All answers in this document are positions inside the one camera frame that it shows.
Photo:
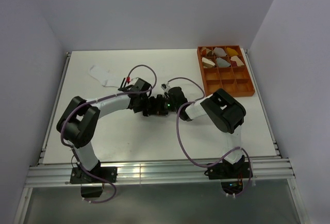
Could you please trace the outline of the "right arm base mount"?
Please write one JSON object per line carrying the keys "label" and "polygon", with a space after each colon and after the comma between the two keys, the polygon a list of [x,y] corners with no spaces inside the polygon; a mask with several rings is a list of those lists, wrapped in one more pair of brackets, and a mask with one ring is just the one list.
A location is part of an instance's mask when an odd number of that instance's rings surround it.
{"label": "right arm base mount", "polygon": [[249,177],[253,177],[248,162],[232,165],[226,161],[207,168],[204,175],[210,180],[248,179]]}

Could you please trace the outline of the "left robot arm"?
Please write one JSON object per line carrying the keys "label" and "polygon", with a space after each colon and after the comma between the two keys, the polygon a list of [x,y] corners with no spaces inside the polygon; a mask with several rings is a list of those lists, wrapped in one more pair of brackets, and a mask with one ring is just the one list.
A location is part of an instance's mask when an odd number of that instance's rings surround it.
{"label": "left robot arm", "polygon": [[88,182],[108,182],[91,142],[98,120],[116,111],[137,109],[153,88],[153,85],[138,78],[133,85],[100,99],[86,100],[76,96],[71,100],[56,129],[60,132],[62,144],[72,150],[77,167]]}

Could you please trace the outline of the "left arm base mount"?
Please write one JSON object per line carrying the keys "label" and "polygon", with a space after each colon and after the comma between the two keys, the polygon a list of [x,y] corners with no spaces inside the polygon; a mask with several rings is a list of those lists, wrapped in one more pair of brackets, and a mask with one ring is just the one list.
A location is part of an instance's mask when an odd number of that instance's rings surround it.
{"label": "left arm base mount", "polygon": [[117,167],[99,167],[94,172],[85,172],[80,167],[74,167],[71,172],[70,184],[115,183]]}

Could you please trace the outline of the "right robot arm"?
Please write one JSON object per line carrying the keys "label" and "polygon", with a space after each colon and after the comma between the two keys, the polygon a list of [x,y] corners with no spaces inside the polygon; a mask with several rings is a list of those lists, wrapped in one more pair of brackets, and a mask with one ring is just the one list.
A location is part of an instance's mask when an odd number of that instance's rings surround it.
{"label": "right robot arm", "polygon": [[[165,116],[170,112],[177,113],[176,134],[181,150],[194,165],[202,168],[223,165],[224,174],[235,177],[243,168],[246,153],[241,147],[241,128],[246,115],[245,108],[224,89],[220,88],[212,95],[194,102],[188,102],[180,87],[166,88],[163,95],[155,99],[153,115]],[[179,133],[179,120],[192,121],[207,116],[224,135],[224,154],[216,162],[202,165],[194,161],[186,152]]]}

